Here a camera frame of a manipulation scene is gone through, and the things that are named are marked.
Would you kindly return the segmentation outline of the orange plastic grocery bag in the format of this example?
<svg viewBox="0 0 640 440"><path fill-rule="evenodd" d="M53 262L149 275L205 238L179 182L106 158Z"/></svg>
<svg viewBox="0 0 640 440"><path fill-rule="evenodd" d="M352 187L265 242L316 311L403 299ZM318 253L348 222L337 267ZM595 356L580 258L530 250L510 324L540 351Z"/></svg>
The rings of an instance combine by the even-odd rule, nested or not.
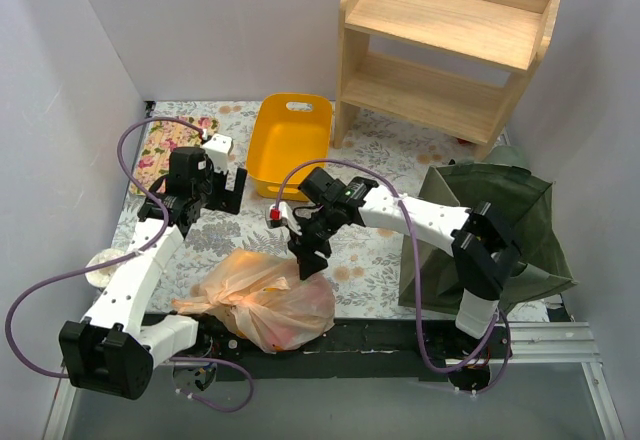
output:
<svg viewBox="0 0 640 440"><path fill-rule="evenodd" d="M296 350L322 336L335 317L334 293L323 275L302 280L294 259L242 249L172 305L179 314L216 317L268 354Z"/></svg>

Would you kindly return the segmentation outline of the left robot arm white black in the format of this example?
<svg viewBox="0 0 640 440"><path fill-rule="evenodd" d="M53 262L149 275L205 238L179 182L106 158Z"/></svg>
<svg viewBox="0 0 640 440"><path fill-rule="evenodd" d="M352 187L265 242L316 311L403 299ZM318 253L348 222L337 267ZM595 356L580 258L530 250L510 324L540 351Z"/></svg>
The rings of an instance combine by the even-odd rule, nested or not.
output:
<svg viewBox="0 0 640 440"><path fill-rule="evenodd" d="M211 333L189 316L168 314L150 326L143 319L160 277L202 210L238 214L247 172L238 169L233 189L227 189L232 148L230 137L214 135L201 146L171 152L168 173L155 183L163 190L139 210L131 259L115 268L83 319L66 322L59 333L73 386L135 400L154 368L173 355L200 360L211 352Z"/></svg>

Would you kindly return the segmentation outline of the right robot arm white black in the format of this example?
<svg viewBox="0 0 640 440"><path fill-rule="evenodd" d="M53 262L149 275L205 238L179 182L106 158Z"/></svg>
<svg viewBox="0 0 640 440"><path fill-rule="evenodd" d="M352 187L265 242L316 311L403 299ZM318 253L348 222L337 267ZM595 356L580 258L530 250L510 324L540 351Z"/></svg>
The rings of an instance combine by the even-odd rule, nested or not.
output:
<svg viewBox="0 0 640 440"><path fill-rule="evenodd" d="M302 279L326 269L329 240L346 225L401 233L453 259L463 290L453 347L469 358L486 349L504 284L521 256L514 231L494 205L444 206L403 196L371 172L344 183L322 167L313 168L298 189L312 203L310 216L302 217L278 199L267 222L288 229L288 249Z"/></svg>

